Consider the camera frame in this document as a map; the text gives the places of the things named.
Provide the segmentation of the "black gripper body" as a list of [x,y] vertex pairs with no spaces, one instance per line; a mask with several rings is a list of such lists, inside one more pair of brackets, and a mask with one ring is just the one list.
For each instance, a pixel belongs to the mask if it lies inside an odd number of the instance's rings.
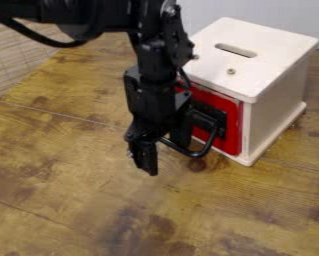
[[156,142],[179,126],[192,93],[188,90],[176,91],[176,79],[166,82],[146,80],[138,66],[126,70],[123,81],[127,106],[134,117],[126,141]]

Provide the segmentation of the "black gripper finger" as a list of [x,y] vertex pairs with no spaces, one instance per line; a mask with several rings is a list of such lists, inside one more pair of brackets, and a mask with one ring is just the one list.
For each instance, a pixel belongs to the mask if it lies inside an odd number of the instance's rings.
[[128,152],[135,165],[148,173],[158,175],[158,149],[155,141],[128,140]]
[[186,107],[178,113],[175,125],[170,131],[170,140],[182,148],[188,148],[192,135],[192,108]]

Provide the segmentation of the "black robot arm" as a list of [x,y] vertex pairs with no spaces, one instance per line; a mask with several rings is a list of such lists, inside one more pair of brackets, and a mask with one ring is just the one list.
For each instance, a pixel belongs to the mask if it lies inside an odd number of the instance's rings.
[[136,167],[155,176],[156,142],[175,129],[191,98],[175,91],[194,49],[176,0],[0,0],[0,24],[57,48],[107,32],[128,35],[138,65],[123,76],[134,116],[124,139]]

